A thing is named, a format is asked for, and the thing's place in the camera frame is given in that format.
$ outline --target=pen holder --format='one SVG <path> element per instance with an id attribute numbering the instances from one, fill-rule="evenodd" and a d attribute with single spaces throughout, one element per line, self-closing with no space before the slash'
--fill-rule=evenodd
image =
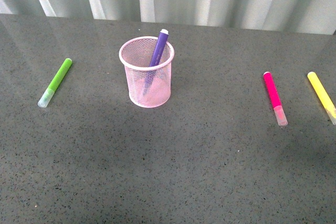
<path id="1" fill-rule="evenodd" d="M 167 42 L 160 59 L 150 65 L 157 37 L 139 37 L 127 41 L 119 51 L 125 66 L 129 96 L 133 103 L 144 108 L 154 108 L 165 103 L 171 94 L 172 60 L 174 48 Z"/>

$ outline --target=speckled surface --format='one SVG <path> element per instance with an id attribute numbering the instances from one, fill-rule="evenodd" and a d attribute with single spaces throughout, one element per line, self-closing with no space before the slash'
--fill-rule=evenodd
<path id="1" fill-rule="evenodd" d="M 118 51 L 161 28 L 172 95 L 144 109 Z M 336 126 L 306 78 L 336 102 L 335 52 L 327 35 L 0 15 L 0 222 L 335 223 Z"/>

